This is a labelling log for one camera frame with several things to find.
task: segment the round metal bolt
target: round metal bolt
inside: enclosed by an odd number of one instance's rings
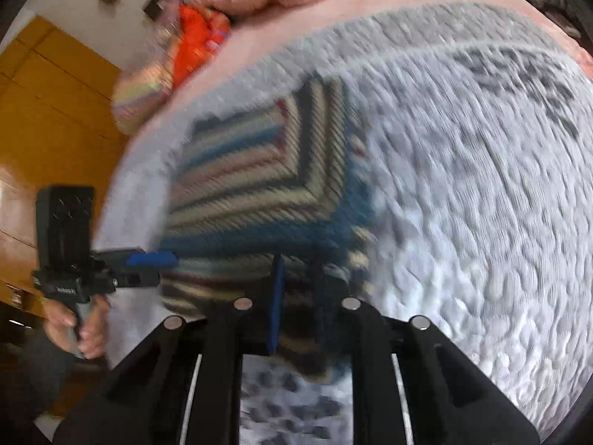
[[[235,301],[235,308],[239,311],[247,311],[251,306],[253,306],[253,301],[249,298],[239,298]]]
[[[179,316],[169,316],[165,322],[165,328],[173,330],[179,328],[183,324],[183,320]]]
[[[411,319],[411,325],[416,329],[424,331],[431,325],[431,321],[426,316],[418,315]]]
[[[358,308],[361,307],[361,302],[360,300],[357,300],[356,298],[350,296],[342,300],[342,306],[347,310],[356,311]]]

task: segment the bed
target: bed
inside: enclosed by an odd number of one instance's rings
[[[591,68],[524,0],[266,10],[241,23],[131,141],[94,248],[158,247],[193,122],[256,108],[311,72],[340,75],[368,124],[374,304],[398,319],[428,316],[544,440],[593,371]],[[112,297],[112,365],[170,314],[158,294]],[[249,358],[243,392],[245,443],[352,440],[348,377],[319,385]]]

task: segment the orange garment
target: orange garment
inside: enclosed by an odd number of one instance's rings
[[[219,11],[179,5],[182,40],[173,63],[173,88],[218,53],[231,34],[228,18]]]

